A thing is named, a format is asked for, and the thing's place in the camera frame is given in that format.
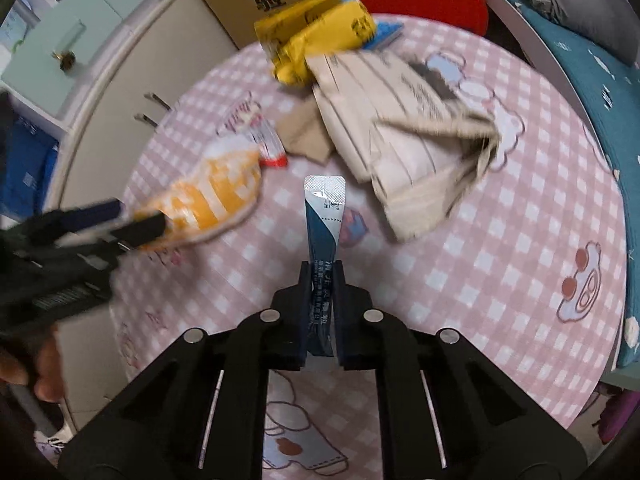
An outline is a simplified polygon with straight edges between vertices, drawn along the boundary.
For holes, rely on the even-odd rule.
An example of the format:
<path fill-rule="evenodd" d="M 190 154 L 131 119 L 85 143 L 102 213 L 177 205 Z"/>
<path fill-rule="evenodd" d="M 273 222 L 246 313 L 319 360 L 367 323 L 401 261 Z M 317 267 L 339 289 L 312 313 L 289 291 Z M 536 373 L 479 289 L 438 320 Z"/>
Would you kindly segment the left hand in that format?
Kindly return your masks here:
<path fill-rule="evenodd" d="M 58 348 L 58 326 L 49 327 L 35 354 L 18 356 L 1 343 L 2 384 L 33 386 L 43 402 L 60 403 L 66 395 L 62 356 Z"/>

